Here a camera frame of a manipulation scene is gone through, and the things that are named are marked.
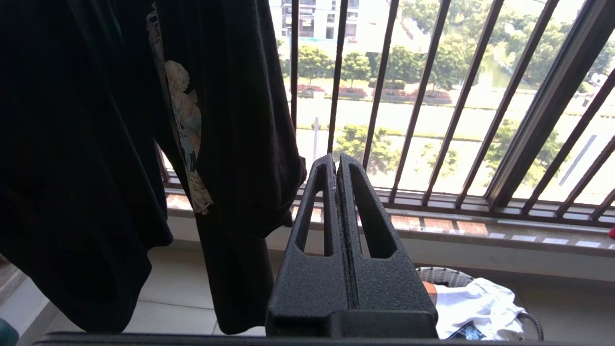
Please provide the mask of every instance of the white wall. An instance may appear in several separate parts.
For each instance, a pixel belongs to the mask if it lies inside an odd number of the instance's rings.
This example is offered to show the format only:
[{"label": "white wall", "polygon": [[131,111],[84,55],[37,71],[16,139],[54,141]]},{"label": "white wall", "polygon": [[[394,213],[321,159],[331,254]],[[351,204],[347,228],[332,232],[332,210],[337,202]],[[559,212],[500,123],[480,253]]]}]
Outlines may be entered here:
[{"label": "white wall", "polygon": [[[175,239],[198,241],[194,219],[170,217],[169,225]],[[267,245],[284,251],[289,236],[290,229],[280,227],[267,237]],[[410,259],[421,264],[615,281],[615,258],[422,239],[402,238],[402,243]],[[323,232],[310,231],[306,252],[322,251]]]}]

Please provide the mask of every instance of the graphic print on shirt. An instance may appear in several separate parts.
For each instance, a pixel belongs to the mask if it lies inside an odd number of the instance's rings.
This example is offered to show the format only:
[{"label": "graphic print on shirt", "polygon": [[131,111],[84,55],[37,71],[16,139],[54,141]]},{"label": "graphic print on shirt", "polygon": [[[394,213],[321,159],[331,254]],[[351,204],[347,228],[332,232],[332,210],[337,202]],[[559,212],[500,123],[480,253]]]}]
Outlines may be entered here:
[{"label": "graphic print on shirt", "polygon": [[473,321],[470,321],[446,339],[481,340],[484,338],[485,335],[476,328]]},{"label": "graphic print on shirt", "polygon": [[154,54],[154,63],[163,85],[163,92],[167,91],[170,95],[173,108],[172,125],[177,133],[176,140],[179,141],[179,146],[183,152],[192,209],[196,214],[206,215],[208,213],[207,208],[213,204],[213,200],[196,171],[201,137],[199,101],[194,89],[188,91],[190,74],[184,66],[173,60],[164,62],[164,50],[156,5],[153,4],[152,7],[154,11],[147,16],[147,27],[149,43]]}]

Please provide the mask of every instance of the wicker basket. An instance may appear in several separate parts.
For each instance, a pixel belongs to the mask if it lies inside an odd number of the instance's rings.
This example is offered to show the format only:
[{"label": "wicker basket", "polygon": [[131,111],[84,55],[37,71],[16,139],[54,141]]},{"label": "wicker basket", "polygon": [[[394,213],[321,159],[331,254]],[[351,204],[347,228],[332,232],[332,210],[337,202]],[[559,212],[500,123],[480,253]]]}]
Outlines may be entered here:
[{"label": "wicker basket", "polygon": [[[450,268],[438,268],[438,267],[422,267],[417,268],[416,273],[421,278],[421,281],[425,281],[432,284],[439,284],[446,287],[466,287],[471,283],[474,278],[468,274],[460,272],[459,270],[453,270]],[[540,322],[529,313],[519,313],[517,315],[519,320],[530,320],[536,328],[536,334],[538,334],[538,340],[544,340],[544,331]]]}]

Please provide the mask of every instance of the hanging clothes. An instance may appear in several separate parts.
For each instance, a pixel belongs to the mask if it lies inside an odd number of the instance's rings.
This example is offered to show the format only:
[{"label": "hanging clothes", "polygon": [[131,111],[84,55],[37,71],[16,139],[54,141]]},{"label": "hanging clothes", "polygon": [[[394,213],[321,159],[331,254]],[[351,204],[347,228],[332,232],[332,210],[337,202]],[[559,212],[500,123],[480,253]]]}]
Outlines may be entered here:
[{"label": "hanging clothes", "polygon": [[87,331],[123,330],[172,241],[119,33],[104,1],[0,5],[0,252]]},{"label": "hanging clothes", "polygon": [[172,241],[155,140],[192,203],[220,328],[241,332],[264,323],[263,238],[306,175],[268,3],[157,8],[158,66],[151,1],[0,5],[0,252],[80,328],[123,330],[147,250]]},{"label": "hanging clothes", "polygon": [[306,177],[269,4],[163,0],[146,18],[218,324],[227,334],[262,326],[273,287],[263,237],[290,222]]}]

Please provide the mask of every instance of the balcony railing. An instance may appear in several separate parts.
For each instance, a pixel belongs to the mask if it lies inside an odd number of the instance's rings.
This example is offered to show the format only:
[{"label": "balcony railing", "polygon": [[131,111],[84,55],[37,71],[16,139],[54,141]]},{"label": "balcony railing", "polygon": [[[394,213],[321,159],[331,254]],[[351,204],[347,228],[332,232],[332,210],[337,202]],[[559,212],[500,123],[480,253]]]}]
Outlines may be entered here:
[{"label": "balcony railing", "polygon": [[[389,12],[384,31],[384,43],[381,51],[381,60],[373,90],[373,103],[371,116],[367,127],[367,140],[363,153],[363,166],[368,167],[370,152],[374,141],[378,108],[383,96],[385,74],[393,27],[397,20],[399,0],[390,0]],[[410,191],[400,188],[402,174],[407,165],[410,144],[415,137],[415,129],[421,111],[421,105],[426,97],[429,77],[434,67],[438,52],[438,45],[442,37],[446,17],[451,0],[441,0],[435,24],[430,33],[429,50],[427,51],[423,73],[419,79],[416,99],[411,111],[408,128],[405,134],[399,165],[395,170],[393,184],[389,188],[378,188],[377,192],[384,206],[391,209],[412,211],[438,212],[445,214],[476,215],[480,217],[494,217],[499,219],[516,219],[549,223],[566,223],[571,225],[584,225],[594,227],[612,227],[615,224],[615,173],[604,186],[606,198],[601,203],[582,204],[575,203],[577,197],[596,175],[615,149],[615,126],[611,129],[612,138],[602,149],[593,164],[587,168],[578,183],[570,191],[563,202],[543,201],[539,197],[547,188],[549,182],[556,176],[565,159],[571,153],[590,121],[596,116],[604,104],[615,84],[615,73],[611,72],[600,90],[595,94],[578,123],[563,142],[542,178],[536,184],[529,198],[514,198],[513,194],[520,186],[524,176],[531,169],[532,163],[539,154],[543,144],[552,133],[556,123],[563,114],[568,102],[574,97],[581,82],[583,82],[592,64],[597,59],[602,48],[607,43],[615,27],[615,2],[610,0],[586,0],[581,7],[564,43],[550,67],[547,77],[536,92],[529,109],[521,122],[518,131],[512,139],[502,161],[494,172],[486,192],[483,196],[469,195],[470,187],[479,172],[485,156],[494,141],[496,132],[500,127],[513,96],[522,82],[524,73],[534,52],[541,40],[545,28],[558,4],[557,0],[547,0],[537,22],[533,26],[525,49],[520,54],[518,63],[512,71],[512,76],[506,91],[499,103],[493,120],[480,144],[480,149],[467,173],[459,193],[442,193],[434,191],[434,186],[445,164],[446,154],[450,149],[455,130],[459,124],[462,112],[470,94],[472,85],[477,78],[480,64],[485,55],[490,37],[498,19],[503,0],[491,3],[482,34],[477,41],[474,57],[470,63],[467,75],[459,91],[459,97],[454,106],[450,123],[446,127],[442,138],[442,146],[433,165],[429,183],[424,190]],[[292,0],[292,30],[290,38],[290,112],[295,129],[297,127],[297,97],[298,97],[298,57],[299,57],[299,0]],[[335,67],[333,70],[333,89],[331,93],[331,111],[328,123],[327,152],[333,152],[336,131],[336,117],[340,79],[342,72],[343,50],[345,41],[348,0],[339,2],[339,23],[337,27],[337,43]]]}]

